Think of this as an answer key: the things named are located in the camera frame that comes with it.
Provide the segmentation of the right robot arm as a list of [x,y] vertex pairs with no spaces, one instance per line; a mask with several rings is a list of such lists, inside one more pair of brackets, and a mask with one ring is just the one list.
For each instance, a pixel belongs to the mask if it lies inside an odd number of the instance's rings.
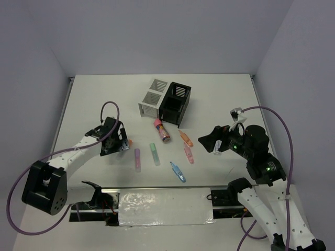
[[247,160],[248,173],[268,204],[259,198],[246,178],[228,184],[228,200],[248,209],[269,238],[271,250],[326,250],[324,242],[311,233],[294,199],[286,191],[285,172],[278,159],[269,153],[269,137],[264,128],[250,125],[241,134],[228,125],[216,126],[198,141],[209,153],[220,142],[220,152],[232,150]]

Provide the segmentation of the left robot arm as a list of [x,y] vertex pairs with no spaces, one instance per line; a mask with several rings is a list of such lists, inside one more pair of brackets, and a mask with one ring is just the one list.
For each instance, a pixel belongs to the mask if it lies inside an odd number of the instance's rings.
[[69,178],[95,156],[106,156],[129,149],[124,124],[107,117],[103,125],[85,133],[73,150],[58,153],[49,161],[32,164],[22,194],[22,201],[49,215],[58,214],[66,204],[72,204],[71,195],[79,194],[68,189]]

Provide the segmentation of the green highlighter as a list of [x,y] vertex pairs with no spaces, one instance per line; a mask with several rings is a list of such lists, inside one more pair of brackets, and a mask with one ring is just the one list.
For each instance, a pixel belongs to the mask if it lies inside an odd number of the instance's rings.
[[154,143],[150,143],[150,150],[151,150],[151,153],[152,153],[152,157],[153,157],[155,166],[160,166],[160,160],[159,160],[157,148],[156,148]]

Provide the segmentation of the purple highlighter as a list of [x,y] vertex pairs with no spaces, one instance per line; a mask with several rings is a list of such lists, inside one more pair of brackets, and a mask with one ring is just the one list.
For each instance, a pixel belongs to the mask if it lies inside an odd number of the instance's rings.
[[141,157],[140,157],[140,149],[135,149],[135,171],[141,172]]

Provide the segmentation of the blue highlighter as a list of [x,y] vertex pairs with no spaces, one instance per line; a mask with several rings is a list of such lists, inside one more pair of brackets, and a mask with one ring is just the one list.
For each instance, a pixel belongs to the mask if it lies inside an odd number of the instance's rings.
[[178,179],[185,183],[186,182],[186,178],[183,175],[183,173],[181,172],[181,170],[179,169],[179,167],[177,165],[175,165],[173,162],[170,162],[171,166],[172,166],[172,171],[175,173],[175,175],[178,177]]

